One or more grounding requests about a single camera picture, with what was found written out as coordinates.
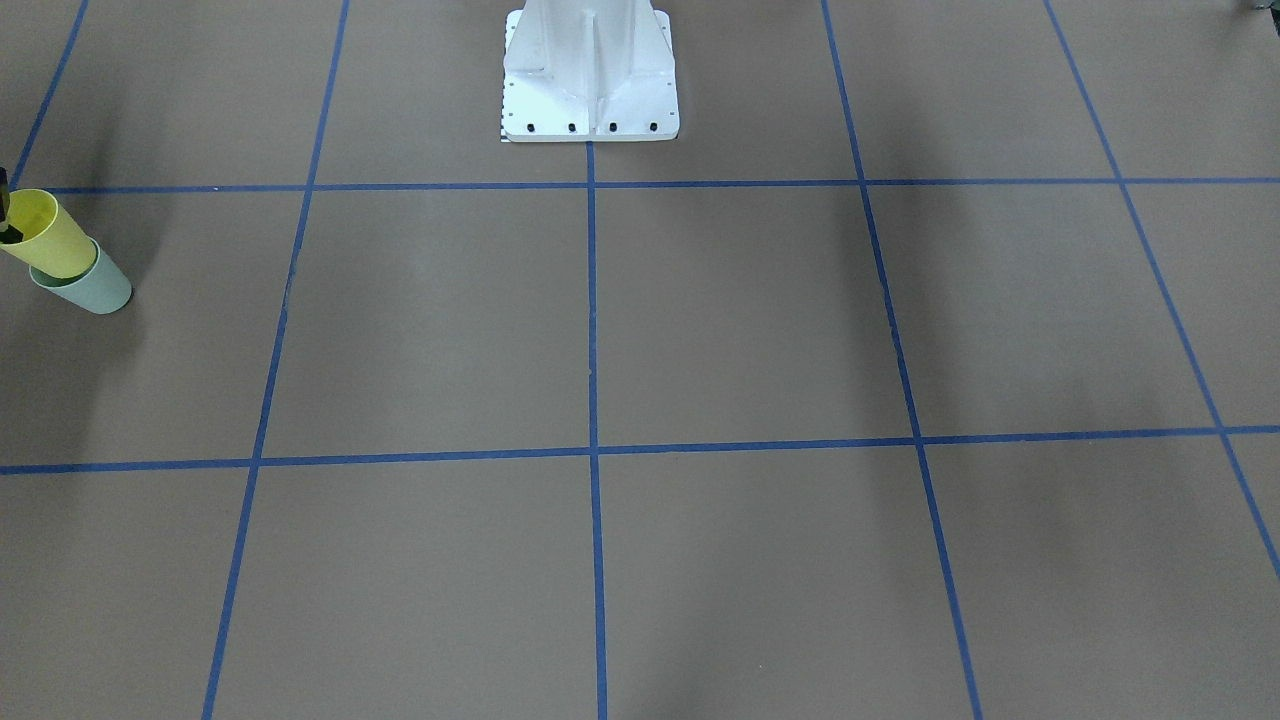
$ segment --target white metal base plate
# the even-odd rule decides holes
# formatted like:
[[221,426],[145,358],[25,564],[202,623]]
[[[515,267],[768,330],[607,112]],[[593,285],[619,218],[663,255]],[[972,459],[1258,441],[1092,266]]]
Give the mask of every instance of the white metal base plate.
[[[507,15],[507,42],[524,10]],[[671,17],[654,10],[662,35],[671,42]],[[673,77],[636,77],[600,101],[598,127],[590,127],[588,100],[507,74],[502,88],[503,142],[643,142],[675,140],[680,133],[680,105]]]

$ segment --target stacked cups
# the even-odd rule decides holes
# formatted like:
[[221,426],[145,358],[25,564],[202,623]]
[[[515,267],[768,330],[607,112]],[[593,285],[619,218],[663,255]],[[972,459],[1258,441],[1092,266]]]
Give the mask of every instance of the stacked cups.
[[9,222],[23,241],[0,249],[31,265],[31,279],[76,305],[105,315],[129,301],[133,286],[76,220],[44,190],[10,196]]

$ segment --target grid line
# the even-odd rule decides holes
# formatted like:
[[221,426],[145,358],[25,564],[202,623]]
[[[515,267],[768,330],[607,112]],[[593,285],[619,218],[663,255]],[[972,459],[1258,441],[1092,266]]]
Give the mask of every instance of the grid line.
[[[950,186],[1019,186],[1019,184],[1280,184],[1280,177],[1169,177],[1169,178],[850,178],[833,179],[677,179],[677,181],[596,181],[596,190],[667,190],[667,188],[735,188],[735,187],[950,187]],[[439,190],[586,190],[586,182],[349,182],[307,184],[127,184],[82,187],[46,187],[54,195],[189,195],[237,192],[429,192]]]
[[70,61],[72,51],[76,50],[76,41],[79,38],[79,29],[84,24],[86,13],[88,13],[88,0],[81,0],[81,5],[76,10],[76,19],[72,20],[72,29],[67,33],[67,45],[63,46],[63,54],[58,59],[58,67],[54,69],[54,77],[49,81],[45,97],[40,101],[40,110],[36,111],[36,119],[31,123],[31,132],[27,133],[27,142],[23,143],[22,152],[18,155],[18,163],[13,167],[10,181],[15,188],[22,187],[22,173],[27,169],[27,160],[31,159],[31,151],[36,147],[36,137],[40,136],[40,128],[45,124],[45,115],[49,114],[49,105],[54,101],[58,85],[63,81],[63,73],[67,72],[67,63]]
[[867,183],[867,172],[863,165],[861,150],[858,145],[858,127],[854,124],[854,111],[849,101],[849,88],[845,83],[845,70],[840,61],[840,46],[836,42],[836,28],[831,19],[831,5],[822,0],[823,23],[827,27],[827,44],[831,49],[831,61],[836,72],[836,85],[840,90],[840,104],[845,113],[845,128],[849,133],[849,146],[852,152],[854,169],[858,173],[858,190],[861,195],[863,213],[867,219],[867,233],[870,237],[872,254],[876,258],[876,273],[879,277],[881,290],[884,300],[884,315],[888,322],[890,337],[893,341],[893,354],[897,357],[897,372],[902,384],[902,398],[906,402],[906,414],[911,424],[911,441],[915,446],[915,457],[920,466],[920,480],[924,483],[924,498],[929,507],[929,521],[933,525],[933,541],[937,546],[938,565],[942,571],[942,584],[947,594],[947,605],[951,610],[951,624],[956,635],[956,647],[960,652],[960,664],[964,670],[965,689],[969,694],[969,707],[974,720],[982,720],[982,698],[978,693],[978,680],[973,670],[973,660],[969,653],[969,638],[965,633],[964,614],[960,609],[960,597],[956,592],[955,577],[951,569],[951,555],[947,550],[946,532],[942,528],[942,515],[938,510],[937,496],[933,492],[933,474],[929,470],[929,457],[920,432],[920,418],[915,409],[915,393],[911,391],[911,377],[906,368],[906,354],[902,350],[902,337],[899,332],[897,314],[893,310],[893,293],[891,290],[888,270],[884,265],[884,254],[879,243],[879,232],[876,227],[876,211],[872,208],[870,187]]
[[241,505],[239,523],[236,530],[236,546],[232,551],[230,569],[227,574],[227,592],[223,597],[223,609],[218,621],[218,637],[214,642],[214,657],[209,667],[209,684],[205,689],[205,705],[201,712],[202,720],[212,720],[214,703],[218,700],[218,683],[221,679],[223,659],[227,652],[227,638],[230,632],[232,612],[236,607],[236,589],[239,583],[239,571],[244,560],[244,541],[248,536],[250,518],[253,512],[253,495],[257,489],[259,470],[262,466],[262,448],[266,445],[268,425],[271,419],[271,402],[275,397],[275,380],[280,369],[280,355],[284,351],[284,333],[289,322],[289,296],[293,292],[293,281],[297,277],[298,256],[302,252],[302,242],[307,232],[307,217],[311,211],[311,199],[315,195],[316,173],[320,168],[320,154],[324,149],[324,133],[329,122],[329,106],[333,102],[333,88],[338,79],[338,64],[342,60],[342,41],[347,29],[347,17],[351,10],[351,0],[342,0],[342,9],[338,14],[338,28],[334,32],[333,54],[329,60],[329,76],[325,81],[324,100],[320,104],[320,119],[316,122],[315,143],[311,150],[311,165],[307,170],[306,192],[302,196],[302,209],[298,213],[298,228],[293,237],[293,252],[289,258],[289,270],[284,281],[284,291],[280,299],[280,315],[275,327],[275,343],[271,350],[271,363],[266,373],[266,387],[262,391],[262,410],[257,424],[257,434],[253,439],[253,456],[250,460],[248,479],[244,483],[244,500]]
[[[1280,425],[1236,425],[1228,427],[1230,436],[1268,436],[1280,434]],[[992,433],[969,436],[922,436],[927,446],[950,445],[1015,445],[1044,442],[1100,442],[1121,439],[1178,438],[1178,437],[1216,437],[1220,433],[1213,427],[1188,428],[1138,428],[1126,430],[1066,430],[1043,433]],[[696,455],[716,452],[763,452],[796,450],[842,450],[861,447],[913,447],[913,437],[868,437],[868,438],[828,438],[828,439],[777,439],[740,442],[686,442],[652,445],[600,445],[598,455]],[[137,460],[118,462],[50,462],[29,465],[0,465],[0,477],[5,475],[63,475],[73,473],[147,473],[156,470],[210,470],[247,469],[255,462],[261,468],[303,468],[314,465],[378,465],[415,462],[465,462],[472,460],[527,460],[539,457],[588,457],[589,446],[581,447],[527,447],[498,450],[444,450],[434,452],[378,452],[365,455],[282,455],[252,457],[215,457],[196,460]]]
[[600,498],[599,305],[596,304],[595,143],[586,143],[586,297],[588,297],[588,451],[591,464],[591,560],[595,582],[595,714],[609,717],[609,673],[605,646],[604,511]]
[[[591,515],[593,515],[593,560],[595,582],[595,630],[596,630],[596,702],[599,720],[608,717],[607,702],[607,665],[605,665],[605,597],[604,597],[604,557],[602,533],[602,497],[600,497],[600,468],[602,456],[617,455],[650,455],[650,454],[700,454],[700,452],[751,452],[751,451],[794,451],[794,450],[823,450],[823,448],[858,448],[858,447],[914,447],[920,466],[922,480],[924,483],[925,497],[928,500],[931,520],[934,529],[934,539],[938,548],[940,564],[947,589],[947,598],[955,624],[957,644],[965,670],[965,680],[969,689],[972,710],[975,720],[982,719],[982,706],[978,697],[977,682],[969,657],[968,641],[964,632],[964,623],[960,615],[960,605],[955,591],[947,555],[946,539],[942,530],[937,500],[933,492],[932,477],[928,465],[928,446],[947,445],[978,445],[978,443],[1015,443],[1015,442],[1078,442],[1078,441],[1108,441],[1108,439],[1134,439],[1134,438],[1165,438],[1165,437],[1220,437],[1222,446],[1230,460],[1233,471],[1245,496],[1251,512],[1253,514],[1257,529],[1262,536],[1268,551],[1272,566],[1280,577],[1280,560],[1277,560],[1275,546],[1267,532],[1257,503],[1249,489],[1248,480],[1231,445],[1231,436],[1253,434],[1280,434],[1280,424],[1276,425],[1238,425],[1228,427],[1213,402],[1207,380],[1201,372],[1196,359],[1189,336],[1183,327],[1172,296],[1165,283],[1158,261],[1147,238],[1140,217],[1129,192],[1130,184],[1280,184],[1277,177],[1184,177],[1184,178],[1125,178],[1120,172],[1110,142],[1102,128],[1101,120],[1093,108],[1087,92],[1083,77],[1071,55],[1065,32],[1062,31],[1052,3],[1043,0],[1050,14],[1055,32],[1061,47],[1068,58],[1075,77],[1082,97],[1088,106],[1098,137],[1107,154],[1114,177],[1111,178],[867,178],[861,163],[858,145],[856,128],[847,96],[846,83],[835,38],[835,29],[831,19],[828,0],[822,0],[822,10],[826,22],[828,44],[832,61],[836,69],[836,79],[841,94],[845,113],[846,129],[849,132],[850,149],[854,156],[856,179],[755,179],[755,181],[664,181],[664,182],[630,182],[630,181],[598,181],[595,177],[595,149],[586,145],[588,179],[586,182],[425,182],[425,183],[316,183],[319,159],[324,143],[325,127],[329,106],[333,99],[333,90],[342,55],[343,35],[349,13],[351,0],[343,0],[339,14],[337,35],[334,40],[333,55],[330,58],[329,76],[325,95],[321,104],[320,118],[316,128],[315,145],[312,149],[311,165],[307,182],[305,184],[225,184],[225,186],[122,186],[122,187],[55,187],[49,188],[60,195],[170,195],[170,193],[259,193],[259,192],[300,192],[303,195],[300,211],[298,225],[294,236],[293,252],[289,261],[289,270],[282,297],[280,315],[276,325],[275,343],[271,361],[268,369],[266,386],[264,388],[262,407],[260,413],[259,429],[255,436],[255,445],[251,457],[243,459],[206,459],[206,460],[154,460],[137,462],[84,462],[84,464],[50,464],[50,465],[9,465],[0,466],[0,477],[4,475],[32,475],[32,474],[65,474],[65,473],[105,473],[105,471],[156,471],[156,470],[195,470],[195,469],[247,469],[246,491],[242,500],[241,515],[237,527],[236,547],[232,557],[232,566],[228,573],[228,584],[223,601],[223,611],[219,621],[218,641],[215,643],[214,660],[210,667],[209,685],[206,688],[204,720],[211,720],[214,701],[216,698],[218,682],[221,670],[221,661],[225,653],[227,635],[229,630],[238,574],[244,552],[244,541],[250,525],[253,505],[253,495],[259,470],[269,466],[307,466],[307,465],[356,465],[378,462],[443,462],[443,461],[472,461],[472,460],[504,460],[504,459],[535,459],[535,457],[589,457],[591,465]],[[19,181],[26,169],[27,161],[35,147],[35,142],[52,101],[54,94],[64,74],[67,64],[72,56],[79,29],[83,24],[88,9],[88,0],[82,0],[77,10],[76,19],[67,38],[65,47],[59,59],[49,88],[42,99],[40,110],[28,133],[22,154],[14,168],[13,182],[19,186]],[[876,228],[874,213],[870,202],[870,187],[890,186],[1018,186],[1018,184],[1107,184],[1116,186],[1125,197],[1130,217],[1138,232],[1148,263],[1156,277],[1157,284],[1164,295],[1167,310],[1179,332],[1188,360],[1196,373],[1201,386],[1206,405],[1213,419],[1212,427],[1194,428],[1149,428],[1129,430],[1080,430],[1060,433],[1004,433],[1004,434],[968,434],[968,436],[924,436],[920,430],[919,418],[915,410],[914,395],[910,387],[905,354],[902,351],[901,337],[899,334],[896,314],[893,311],[892,295],[883,255],[879,247],[879,238]],[[858,187],[861,195],[868,231],[873,254],[876,256],[877,272],[883,290],[886,315],[897,355],[900,380],[902,383],[904,400],[906,404],[910,424],[910,437],[887,438],[846,438],[846,439],[800,439],[800,441],[760,441],[760,442],[717,442],[717,443],[666,443],[666,445],[614,445],[602,446],[599,442],[599,407],[598,407],[598,305],[596,305],[596,191],[598,190],[646,190],[646,188],[735,188],[735,187]],[[302,249],[307,217],[311,200],[316,192],[365,192],[365,191],[503,191],[503,190],[585,190],[588,193],[588,273],[589,273],[589,445],[585,447],[553,447],[553,448],[512,448],[512,450],[481,450],[481,451],[440,451],[440,452],[403,452],[403,454],[375,454],[375,455],[333,455],[333,456],[280,456],[268,457],[264,455],[265,439],[269,428],[271,402],[274,398],[275,379],[279,370],[280,356],[283,354],[284,334],[288,322],[289,296],[292,292],[297,261]]]
[[1075,85],[1080,92],[1080,97],[1084,100],[1084,106],[1088,109],[1089,118],[1093,120],[1093,128],[1097,131],[1098,140],[1102,142],[1102,150],[1107,155],[1107,163],[1111,164],[1111,172],[1115,174],[1120,193],[1124,196],[1125,206],[1129,209],[1129,218],[1133,220],[1134,231],[1138,233],[1138,241],[1142,243],[1142,250],[1147,256],[1147,264],[1151,266],[1151,273],[1155,275],[1156,284],[1160,287],[1160,295],[1165,301],[1165,307],[1169,310],[1169,316],[1174,323],[1174,328],[1178,331],[1178,338],[1183,343],[1183,351],[1187,355],[1187,361],[1190,364],[1192,372],[1196,375],[1196,383],[1201,388],[1201,395],[1204,398],[1204,406],[1208,409],[1210,416],[1213,419],[1213,428],[1222,442],[1222,450],[1226,451],[1231,471],[1235,474],[1235,482],[1240,487],[1240,493],[1244,496],[1244,502],[1249,509],[1249,515],[1253,518],[1253,524],[1258,532],[1258,537],[1262,539],[1262,546],[1267,552],[1267,557],[1271,560],[1271,569],[1275,571],[1276,579],[1280,579],[1280,555],[1276,553],[1276,546],[1271,539],[1270,530],[1267,530],[1266,520],[1262,518],[1262,510],[1258,507],[1257,500],[1253,497],[1253,489],[1249,487],[1249,480],[1244,474],[1244,469],[1240,466],[1240,460],[1235,455],[1235,446],[1231,445],[1231,436],[1226,432],[1226,425],[1222,423],[1222,416],[1219,413],[1217,404],[1213,401],[1213,393],[1210,391],[1208,379],[1206,379],[1204,372],[1196,356],[1196,348],[1192,346],[1190,334],[1183,324],[1181,315],[1178,313],[1178,305],[1174,302],[1174,296],[1169,290],[1169,284],[1165,282],[1165,274],[1160,269],[1160,261],[1156,258],[1156,251],[1151,245],[1151,238],[1147,236],[1147,229],[1142,223],[1142,217],[1138,214],[1138,206],[1133,201],[1133,193],[1129,192],[1129,183],[1125,181],[1124,173],[1120,172],[1120,163],[1116,160],[1116,155],[1111,149],[1111,141],[1107,140],[1106,129],[1102,127],[1102,119],[1098,115],[1097,108],[1093,105],[1093,99],[1089,97],[1089,91],[1084,85],[1084,76],[1080,73],[1080,68],[1075,61],[1075,55],[1071,53],[1071,46],[1066,40],[1066,32],[1062,29],[1062,23],[1059,20],[1057,13],[1053,10],[1053,3],[1052,0],[1042,1],[1044,4],[1044,12],[1048,13],[1048,19],[1053,26],[1053,32],[1057,35],[1059,44],[1062,46],[1062,54],[1066,55],[1066,63],[1071,68],[1071,76],[1075,78]]

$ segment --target yellow cup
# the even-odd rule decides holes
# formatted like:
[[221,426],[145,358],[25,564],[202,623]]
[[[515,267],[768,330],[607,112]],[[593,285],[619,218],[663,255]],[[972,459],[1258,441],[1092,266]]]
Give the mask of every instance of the yellow cup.
[[70,214],[44,190],[18,190],[9,196],[9,222],[23,241],[0,250],[54,278],[74,278],[93,266],[97,250]]

